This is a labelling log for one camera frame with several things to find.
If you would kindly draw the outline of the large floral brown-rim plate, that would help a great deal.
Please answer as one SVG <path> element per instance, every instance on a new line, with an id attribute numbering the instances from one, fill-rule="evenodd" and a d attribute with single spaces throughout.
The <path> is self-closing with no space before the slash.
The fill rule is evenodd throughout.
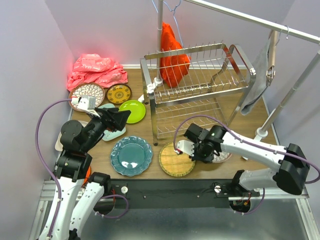
<path id="1" fill-rule="evenodd" d="M 222 151 L 219 155 L 214 154 L 213 160 L 211 161 L 213 164 L 220 164 L 227 161 L 232 156 L 231 153 Z"/>

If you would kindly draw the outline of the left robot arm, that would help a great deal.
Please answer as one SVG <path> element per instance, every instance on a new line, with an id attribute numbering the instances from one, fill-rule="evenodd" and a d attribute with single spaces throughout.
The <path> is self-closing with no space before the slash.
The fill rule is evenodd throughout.
<path id="1" fill-rule="evenodd" d="M 65 122 L 60 130 L 63 146 L 55 172 L 55 193 L 40 240 L 79 240 L 86 221 L 100 198 L 111 192 L 111 177 L 94 172 L 86 177 L 92 162 L 89 150 L 106 130 L 121 131 L 131 112 L 117 107 L 95 108 L 86 126 L 78 120 Z"/>

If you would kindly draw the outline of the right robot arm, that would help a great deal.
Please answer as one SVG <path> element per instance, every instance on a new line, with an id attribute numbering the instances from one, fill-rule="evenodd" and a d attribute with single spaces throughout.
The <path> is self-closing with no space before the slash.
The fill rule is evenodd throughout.
<path id="1" fill-rule="evenodd" d="M 193 161 L 210 163 L 221 153 L 236 154 L 266 166 L 260 170 L 239 170 L 230 183 L 230 191 L 241 196 L 257 188 L 279 188 L 301 195 L 310 170 L 301 148 L 291 143 L 284 147 L 260 142 L 214 125 L 210 130 L 191 124 L 177 143 L 179 151 Z"/>

